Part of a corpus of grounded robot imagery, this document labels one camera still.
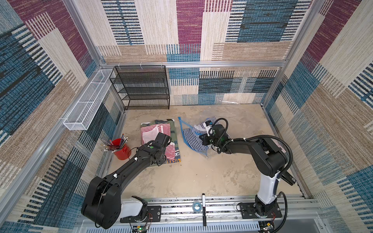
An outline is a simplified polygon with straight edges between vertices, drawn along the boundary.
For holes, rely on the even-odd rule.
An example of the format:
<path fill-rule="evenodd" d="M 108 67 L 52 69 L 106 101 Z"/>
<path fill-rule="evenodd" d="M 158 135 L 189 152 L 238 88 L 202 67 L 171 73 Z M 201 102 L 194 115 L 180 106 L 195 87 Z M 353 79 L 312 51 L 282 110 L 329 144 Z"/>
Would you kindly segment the red white striped tank top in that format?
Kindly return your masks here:
<path fill-rule="evenodd" d="M 176 157 L 176 148 L 173 138 L 171 136 L 171 124 L 159 123 L 149 126 L 142 126 L 140 129 L 141 144 L 144 145 L 149 141 L 155 140 L 159 133 L 168 135 L 171 138 L 171 143 L 166 147 L 165 156 L 167 161 L 174 160 Z"/>

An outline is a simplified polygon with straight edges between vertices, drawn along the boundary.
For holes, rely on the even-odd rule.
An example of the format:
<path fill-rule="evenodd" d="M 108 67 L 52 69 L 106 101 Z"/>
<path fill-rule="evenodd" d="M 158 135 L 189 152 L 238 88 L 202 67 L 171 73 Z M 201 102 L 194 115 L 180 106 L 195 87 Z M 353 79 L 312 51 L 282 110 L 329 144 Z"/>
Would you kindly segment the green patterned garment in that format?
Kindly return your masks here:
<path fill-rule="evenodd" d="M 175 157 L 175 159 L 171 160 L 171 161 L 167 161 L 167 159 L 166 159 L 165 163 L 166 164 L 170 164 L 170 163 L 178 163 L 178 162 L 180 162 L 181 161 L 181 155 L 180 155 L 180 149 L 179 149 L 179 145 L 178 145 L 177 130 L 176 130 L 174 119 L 154 120 L 154 121 L 151 121 L 151 122 L 142 123 L 140 125 L 140 127 L 142 127 L 142 126 L 149 126 L 149 125 L 153 125 L 153 124 L 159 124 L 159 123 L 170 123 L 171 124 L 171 136 L 173 138 L 173 141 L 175 143 L 175 148 L 176 148 L 176 157 Z"/>

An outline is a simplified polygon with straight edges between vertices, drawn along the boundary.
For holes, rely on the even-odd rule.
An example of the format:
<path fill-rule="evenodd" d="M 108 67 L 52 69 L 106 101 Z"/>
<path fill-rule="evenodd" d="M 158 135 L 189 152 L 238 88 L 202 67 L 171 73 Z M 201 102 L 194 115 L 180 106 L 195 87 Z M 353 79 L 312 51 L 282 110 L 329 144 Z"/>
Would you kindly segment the clear vacuum bag blue zip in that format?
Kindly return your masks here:
<path fill-rule="evenodd" d="M 223 146 L 229 141 L 227 119 L 213 116 L 196 125 L 188 124 L 180 117 L 178 120 L 184 143 L 193 151 L 205 156 L 209 149 L 216 150 L 217 153 L 226 151 Z"/>

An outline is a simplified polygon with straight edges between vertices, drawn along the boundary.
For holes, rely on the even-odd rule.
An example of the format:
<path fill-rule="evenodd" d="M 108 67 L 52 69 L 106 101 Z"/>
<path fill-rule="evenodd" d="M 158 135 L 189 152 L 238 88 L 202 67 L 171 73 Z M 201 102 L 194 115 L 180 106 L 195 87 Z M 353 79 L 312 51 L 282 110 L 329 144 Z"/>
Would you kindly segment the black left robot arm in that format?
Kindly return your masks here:
<path fill-rule="evenodd" d="M 95 223 L 95 227 L 109 229 L 118 219 L 142 222 L 149 218 L 148 203 L 138 196 L 122 200 L 125 188 L 149 166 L 161 166 L 166 161 L 166 147 L 171 137 L 158 133 L 155 140 L 140 146 L 127 163 L 113 173 L 96 176 L 88 185 L 81 214 Z"/>

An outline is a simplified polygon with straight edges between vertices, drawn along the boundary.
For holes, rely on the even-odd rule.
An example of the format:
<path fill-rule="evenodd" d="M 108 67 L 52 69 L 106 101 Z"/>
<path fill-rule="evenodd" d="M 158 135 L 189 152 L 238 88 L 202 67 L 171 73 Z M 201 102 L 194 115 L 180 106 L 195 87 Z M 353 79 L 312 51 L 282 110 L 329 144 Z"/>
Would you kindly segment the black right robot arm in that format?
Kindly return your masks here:
<path fill-rule="evenodd" d="M 229 138 L 227 129 L 210 120 L 203 123 L 207 133 L 199 136 L 204 146 L 214 146 L 218 153 L 242 153 L 252 156 L 261 173 L 260 187 L 254 203 L 243 203 L 240 211 L 243 218 L 252 215 L 254 218 L 281 216 L 277 204 L 277 187 L 280 180 L 294 185 L 296 180 L 288 173 L 292 164 L 292 152 L 281 139 L 260 135 L 251 138 Z"/>

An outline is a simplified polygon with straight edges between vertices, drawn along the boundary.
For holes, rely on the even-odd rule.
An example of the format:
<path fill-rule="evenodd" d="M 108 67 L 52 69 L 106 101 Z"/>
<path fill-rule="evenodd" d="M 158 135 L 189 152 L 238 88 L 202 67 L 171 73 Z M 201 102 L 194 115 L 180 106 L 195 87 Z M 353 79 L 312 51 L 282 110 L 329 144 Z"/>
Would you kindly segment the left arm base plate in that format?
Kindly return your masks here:
<path fill-rule="evenodd" d="M 162 207 L 160 205 L 151 205 L 147 207 L 146 215 L 141 216 L 129 216 L 120 219 L 120 223 L 151 223 L 160 222 L 162 214 Z"/>

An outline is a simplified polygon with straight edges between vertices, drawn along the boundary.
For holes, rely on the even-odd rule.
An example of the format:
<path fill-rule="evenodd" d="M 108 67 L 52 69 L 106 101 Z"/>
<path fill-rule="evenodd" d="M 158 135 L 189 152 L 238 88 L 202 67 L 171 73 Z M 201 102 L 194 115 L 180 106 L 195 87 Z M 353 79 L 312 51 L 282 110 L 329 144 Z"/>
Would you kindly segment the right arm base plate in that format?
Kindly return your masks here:
<path fill-rule="evenodd" d="M 236 208 L 243 219 L 282 218 L 283 216 L 277 202 L 271 204 L 239 203 Z"/>

